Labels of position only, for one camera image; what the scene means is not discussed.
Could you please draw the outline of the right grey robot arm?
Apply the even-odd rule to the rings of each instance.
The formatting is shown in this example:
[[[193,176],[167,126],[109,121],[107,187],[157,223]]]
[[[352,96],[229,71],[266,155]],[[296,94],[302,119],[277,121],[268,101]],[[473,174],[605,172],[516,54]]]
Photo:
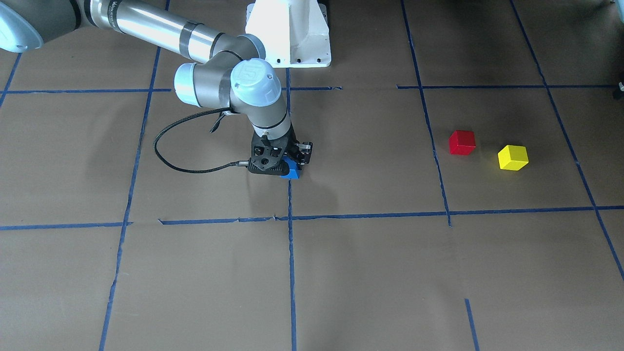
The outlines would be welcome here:
[[[203,108],[165,127],[154,139],[156,156],[181,173],[159,151],[161,138],[180,124],[210,114],[243,114],[253,129],[251,154],[227,167],[250,173],[286,176],[292,164],[310,161],[312,143],[296,138],[282,84],[267,60],[263,42],[252,34],[233,36],[141,0],[3,0],[1,48],[13,53],[40,49],[45,43],[83,27],[95,27],[165,49],[187,60],[175,72],[174,92],[190,106]]]

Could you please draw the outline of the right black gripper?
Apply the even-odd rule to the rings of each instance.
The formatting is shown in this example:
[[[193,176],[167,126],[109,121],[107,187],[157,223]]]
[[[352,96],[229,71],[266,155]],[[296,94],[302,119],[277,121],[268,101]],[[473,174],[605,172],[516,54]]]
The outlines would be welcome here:
[[[294,129],[289,129],[285,135],[274,140],[269,140],[267,137],[260,137],[257,134],[253,135],[253,156],[260,156],[263,151],[269,151],[273,148],[281,149],[282,153],[285,153],[285,160],[288,163],[290,169],[301,169],[299,165],[300,149],[298,147],[299,141],[296,138]]]

